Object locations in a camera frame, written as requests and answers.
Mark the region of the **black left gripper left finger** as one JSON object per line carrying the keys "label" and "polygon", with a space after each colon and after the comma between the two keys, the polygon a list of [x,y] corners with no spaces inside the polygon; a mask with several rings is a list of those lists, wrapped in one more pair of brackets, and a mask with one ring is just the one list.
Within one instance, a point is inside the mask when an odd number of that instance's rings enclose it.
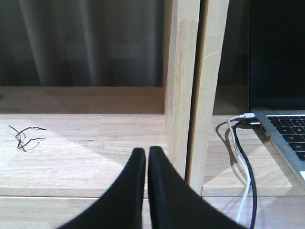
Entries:
{"label": "black left gripper left finger", "polygon": [[114,183],[81,214],[61,229],[141,229],[145,151],[135,148]]}

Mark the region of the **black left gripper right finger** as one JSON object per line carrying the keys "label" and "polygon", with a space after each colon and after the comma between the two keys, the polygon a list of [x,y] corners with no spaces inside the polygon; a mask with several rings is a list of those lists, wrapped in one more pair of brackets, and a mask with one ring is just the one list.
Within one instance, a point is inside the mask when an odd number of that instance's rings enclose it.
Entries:
{"label": "black left gripper right finger", "polygon": [[197,195],[159,146],[149,150],[148,196],[154,229],[244,228]]}

